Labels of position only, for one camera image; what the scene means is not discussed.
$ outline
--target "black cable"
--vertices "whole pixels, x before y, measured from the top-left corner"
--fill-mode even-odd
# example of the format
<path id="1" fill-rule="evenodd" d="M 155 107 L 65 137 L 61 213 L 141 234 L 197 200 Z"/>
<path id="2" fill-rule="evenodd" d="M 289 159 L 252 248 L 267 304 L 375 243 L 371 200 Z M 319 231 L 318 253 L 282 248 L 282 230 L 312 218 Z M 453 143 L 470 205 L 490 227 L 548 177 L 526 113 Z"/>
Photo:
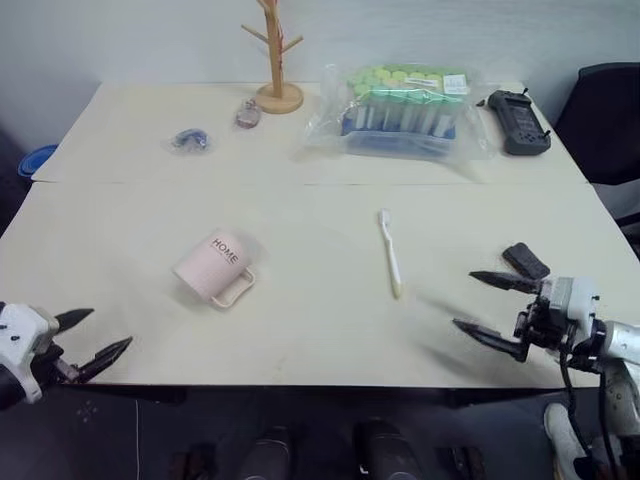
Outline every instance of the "black cable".
<path id="1" fill-rule="evenodd" d="M 593 461 L 593 454 L 591 453 L 591 449 L 589 449 L 589 445 L 585 441 L 582 435 L 582 431 L 578 426 L 578 422 L 576 421 L 576 392 L 573 390 L 571 378 L 569 377 L 569 368 L 567 367 L 567 354 L 573 346 L 575 333 L 575 325 L 570 326 L 568 331 L 567 343 L 560 348 L 560 372 L 562 373 L 562 380 L 564 381 L 564 386 L 567 389 L 567 396 L 569 397 L 569 406 L 567 408 L 567 411 L 569 413 L 569 423 L 571 424 L 571 428 L 573 428 L 573 431 L 576 434 L 576 438 L 578 439 L 580 446 L 584 450 L 584 453 L 587 455 L 587 458 Z"/>
<path id="2" fill-rule="evenodd" d="M 607 451 L 607 460 L 613 480 L 619 480 L 618 468 L 613 448 L 611 447 L 611 439 L 609 438 L 609 429 L 607 428 L 607 414 L 605 411 L 605 402 L 607 396 L 607 377 L 604 372 L 600 374 L 600 386 L 598 387 L 598 420 L 600 421 L 600 430 L 602 431 L 602 439 L 604 440 L 604 448 Z"/>

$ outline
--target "black remote controller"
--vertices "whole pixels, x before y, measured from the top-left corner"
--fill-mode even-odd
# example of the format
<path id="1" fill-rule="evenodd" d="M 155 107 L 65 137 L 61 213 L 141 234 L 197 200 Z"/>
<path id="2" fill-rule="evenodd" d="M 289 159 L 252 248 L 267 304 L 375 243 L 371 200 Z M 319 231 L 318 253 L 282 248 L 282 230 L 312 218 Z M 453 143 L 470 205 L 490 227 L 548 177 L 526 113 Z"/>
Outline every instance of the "black remote controller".
<path id="1" fill-rule="evenodd" d="M 496 90 L 489 97 L 505 134 L 504 149 L 512 155 L 539 155 L 549 150 L 550 130 L 543 131 L 524 93 Z"/>

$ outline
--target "wooden jewelry tree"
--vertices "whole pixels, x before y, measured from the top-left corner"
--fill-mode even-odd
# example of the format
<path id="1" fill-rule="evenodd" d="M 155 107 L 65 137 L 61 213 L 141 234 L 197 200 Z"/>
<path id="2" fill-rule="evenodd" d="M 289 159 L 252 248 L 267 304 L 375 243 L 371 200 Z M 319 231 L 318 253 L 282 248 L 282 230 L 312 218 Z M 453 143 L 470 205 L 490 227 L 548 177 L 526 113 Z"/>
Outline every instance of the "wooden jewelry tree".
<path id="1" fill-rule="evenodd" d="M 242 28 L 269 46 L 269 61 L 271 63 L 271 83 L 258 89 L 255 100 L 267 113 L 289 113 L 302 105 L 304 98 L 302 90 L 282 79 L 282 55 L 302 41 L 302 36 L 296 37 L 286 45 L 283 44 L 282 28 L 278 19 L 278 0 L 257 0 L 264 9 L 267 21 L 267 35 L 242 25 Z"/>

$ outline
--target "tabletop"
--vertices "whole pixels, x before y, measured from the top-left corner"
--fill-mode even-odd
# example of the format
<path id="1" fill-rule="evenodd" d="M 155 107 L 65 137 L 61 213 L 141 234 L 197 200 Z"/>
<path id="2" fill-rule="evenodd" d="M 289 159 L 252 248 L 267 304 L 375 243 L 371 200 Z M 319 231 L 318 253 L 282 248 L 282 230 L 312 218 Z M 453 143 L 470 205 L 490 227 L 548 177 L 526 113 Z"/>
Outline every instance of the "tabletop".
<path id="1" fill-rule="evenodd" d="M 585 183 L 560 139 L 535 157 L 499 153 L 497 118 L 477 108 L 488 156 L 470 135 L 459 135 L 449 163 L 363 157 L 305 147 L 305 129 L 318 109 L 317 84 L 301 84 L 303 106 L 288 115 L 265 114 L 252 130 L 233 125 L 243 100 L 257 85 L 199 84 L 118 86 L 103 84 L 34 179 L 44 182 L 238 185 L 428 185 L 458 183 Z M 522 91 L 520 83 L 503 88 Z M 533 106 L 543 129 L 551 129 Z M 176 156 L 166 147 L 187 128 L 214 140 L 203 156 Z"/>
<path id="2" fill-rule="evenodd" d="M 399 301 L 376 224 L 382 207 L 405 281 Z M 226 312 L 171 273 L 216 227 L 259 245 L 257 283 Z M 467 274 L 508 271 L 500 253 L 519 241 L 555 275 L 593 277 L 599 317 L 637 322 L 640 264 L 581 184 L 38 183 L 0 241 L 0 298 L 52 313 L 95 308 L 57 337 L 69 362 L 132 335 L 97 382 L 559 387 L 541 349 L 518 364 L 451 324 L 474 319 L 510 335 L 530 297 Z"/>

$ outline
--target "shoe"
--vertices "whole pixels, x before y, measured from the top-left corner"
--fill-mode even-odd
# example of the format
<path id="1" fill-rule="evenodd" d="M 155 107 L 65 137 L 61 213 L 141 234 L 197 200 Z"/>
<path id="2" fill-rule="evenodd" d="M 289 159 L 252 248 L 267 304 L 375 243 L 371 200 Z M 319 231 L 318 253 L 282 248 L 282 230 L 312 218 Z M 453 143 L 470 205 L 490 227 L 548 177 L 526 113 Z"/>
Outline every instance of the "shoe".
<path id="1" fill-rule="evenodd" d="M 240 467 L 237 480 L 289 480 L 292 443 L 284 427 L 274 427 L 256 440 Z"/>
<path id="2" fill-rule="evenodd" d="M 356 426 L 354 446 L 360 474 L 369 480 L 424 480 L 409 443 L 390 423 L 372 420 Z"/>
<path id="3" fill-rule="evenodd" d="M 586 453 L 576 437 L 569 412 L 564 405 L 552 403 L 544 411 L 544 429 L 553 444 L 557 468 L 563 480 L 582 480 L 576 473 L 573 462 L 576 458 L 586 457 Z"/>

